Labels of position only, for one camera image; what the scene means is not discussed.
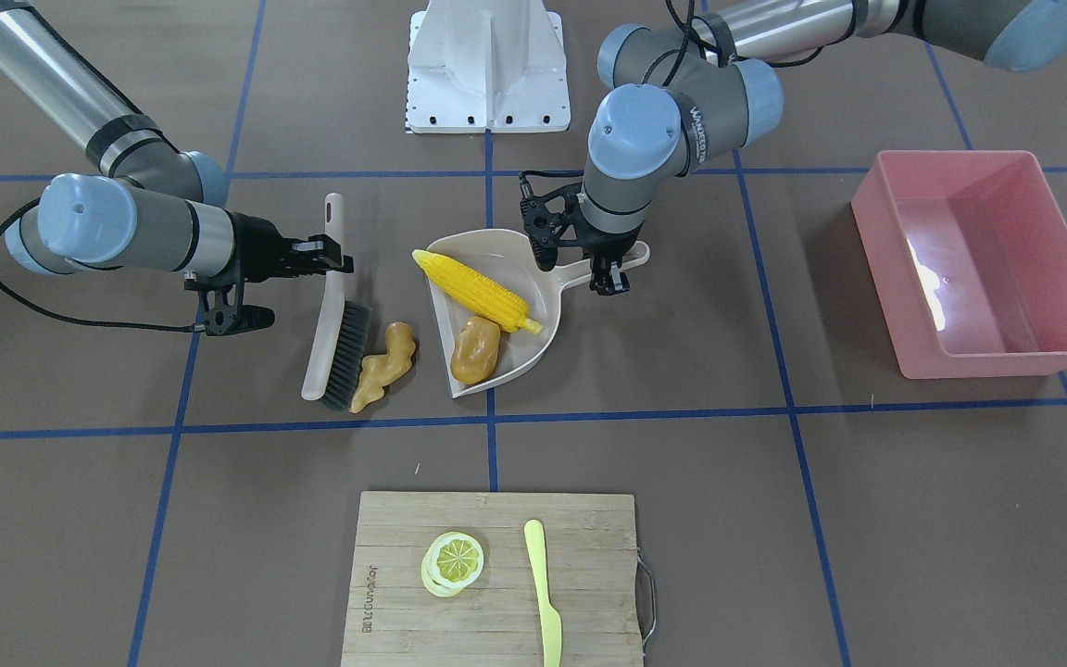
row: pink plastic bin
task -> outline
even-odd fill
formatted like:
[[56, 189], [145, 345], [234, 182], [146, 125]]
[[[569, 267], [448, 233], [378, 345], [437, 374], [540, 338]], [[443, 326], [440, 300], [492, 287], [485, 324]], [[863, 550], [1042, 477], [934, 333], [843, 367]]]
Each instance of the pink plastic bin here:
[[1032, 153], [885, 150], [850, 204], [904, 376], [1067, 368], [1067, 225]]

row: wooden cutting board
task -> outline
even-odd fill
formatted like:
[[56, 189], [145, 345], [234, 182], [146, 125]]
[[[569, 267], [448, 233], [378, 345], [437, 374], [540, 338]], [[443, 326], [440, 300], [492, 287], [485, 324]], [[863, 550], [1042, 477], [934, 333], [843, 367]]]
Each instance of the wooden cutting board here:
[[[634, 497], [582, 494], [361, 494], [343, 667], [542, 667], [525, 521], [545, 527], [563, 667], [642, 667], [636, 623]], [[485, 551], [480, 577], [451, 599], [418, 565], [461, 530]]]

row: hand brush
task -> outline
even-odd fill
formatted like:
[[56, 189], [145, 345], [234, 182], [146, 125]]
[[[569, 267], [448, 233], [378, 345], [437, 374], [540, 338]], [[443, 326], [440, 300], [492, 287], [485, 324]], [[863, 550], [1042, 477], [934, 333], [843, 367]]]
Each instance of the hand brush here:
[[[323, 198], [327, 212], [323, 232], [344, 252], [344, 197], [331, 193]], [[330, 270], [323, 277], [323, 301], [315, 325], [313, 353], [307, 363], [302, 397], [347, 412], [361, 379], [361, 359], [368, 345], [368, 320], [372, 309], [345, 300], [344, 273]]]

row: lemon slice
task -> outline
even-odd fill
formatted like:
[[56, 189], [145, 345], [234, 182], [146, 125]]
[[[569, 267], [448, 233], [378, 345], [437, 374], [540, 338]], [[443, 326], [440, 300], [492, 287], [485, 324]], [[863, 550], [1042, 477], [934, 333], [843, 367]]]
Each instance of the lemon slice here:
[[466, 533], [444, 533], [427, 550], [419, 570], [428, 591], [452, 597], [479, 577], [483, 570], [483, 547]]

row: yellow knife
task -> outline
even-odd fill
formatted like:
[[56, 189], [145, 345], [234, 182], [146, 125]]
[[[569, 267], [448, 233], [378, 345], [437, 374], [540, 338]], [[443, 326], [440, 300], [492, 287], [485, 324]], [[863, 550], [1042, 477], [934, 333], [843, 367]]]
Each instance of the yellow knife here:
[[542, 620], [542, 666], [558, 667], [562, 662], [562, 616], [551, 606], [551, 582], [545, 567], [545, 528], [537, 519], [525, 523], [525, 551], [530, 555], [537, 613]]

